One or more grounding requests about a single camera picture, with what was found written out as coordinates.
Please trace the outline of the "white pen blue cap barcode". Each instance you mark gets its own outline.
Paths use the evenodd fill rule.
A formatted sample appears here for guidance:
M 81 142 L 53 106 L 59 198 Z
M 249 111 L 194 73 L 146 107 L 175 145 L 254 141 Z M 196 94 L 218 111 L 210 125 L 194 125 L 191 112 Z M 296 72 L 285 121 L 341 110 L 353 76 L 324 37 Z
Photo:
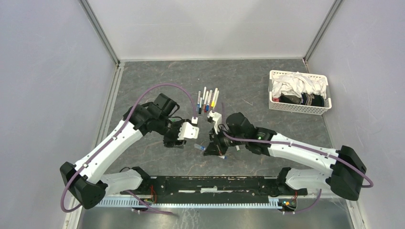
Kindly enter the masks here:
M 202 146 L 202 145 L 199 145 L 199 144 L 194 144 L 194 147 L 196 148 L 196 149 L 199 149 L 199 150 L 201 150 L 201 151 L 206 151 L 206 147 L 204 147 L 204 146 Z M 218 156 L 219 158 L 221 158 L 221 159 L 227 159 L 227 156 Z

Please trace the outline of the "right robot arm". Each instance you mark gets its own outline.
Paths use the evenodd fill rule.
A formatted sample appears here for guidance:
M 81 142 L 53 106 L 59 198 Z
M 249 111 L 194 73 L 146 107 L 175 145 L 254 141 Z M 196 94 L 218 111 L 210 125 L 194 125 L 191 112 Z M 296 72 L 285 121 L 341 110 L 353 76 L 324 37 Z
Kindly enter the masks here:
M 283 158 L 307 166 L 307 169 L 283 168 L 276 181 L 282 195 L 303 188 L 329 189 L 346 200 L 357 201 L 362 188 L 373 187 L 366 176 L 366 166 L 349 146 L 340 149 L 306 144 L 276 131 L 255 127 L 242 113 L 223 119 L 210 111 L 213 124 L 206 156 L 224 156 L 230 147 L 245 146 L 255 155 Z

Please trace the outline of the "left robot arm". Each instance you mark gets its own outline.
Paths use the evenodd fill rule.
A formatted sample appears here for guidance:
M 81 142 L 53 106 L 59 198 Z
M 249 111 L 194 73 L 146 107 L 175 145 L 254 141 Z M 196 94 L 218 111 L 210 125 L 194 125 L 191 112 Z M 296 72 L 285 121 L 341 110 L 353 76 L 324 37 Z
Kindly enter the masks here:
M 174 117 L 179 105 L 160 93 L 153 102 L 132 106 L 123 115 L 114 130 L 90 153 L 75 163 L 65 162 L 60 173 L 65 185 L 64 194 L 70 192 L 85 209 L 95 207 L 105 196 L 134 190 L 138 194 L 149 191 L 150 181 L 140 169 L 123 174 L 105 174 L 110 165 L 131 145 L 147 133 L 163 136 L 167 148 L 182 148 L 187 139 L 199 134 L 198 113 L 191 119 Z

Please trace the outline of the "white marker pale yellow cap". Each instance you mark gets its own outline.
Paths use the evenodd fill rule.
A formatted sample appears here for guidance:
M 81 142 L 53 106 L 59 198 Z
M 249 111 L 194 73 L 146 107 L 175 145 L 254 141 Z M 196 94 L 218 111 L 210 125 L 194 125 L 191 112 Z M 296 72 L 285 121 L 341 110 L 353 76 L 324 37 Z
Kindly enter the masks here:
M 214 98 L 213 105 L 212 105 L 213 110 L 215 109 L 215 107 L 216 107 L 216 105 L 217 105 L 219 93 L 220 93 L 220 91 L 218 90 L 218 91 L 216 92 L 216 94 L 215 94 L 215 98 Z

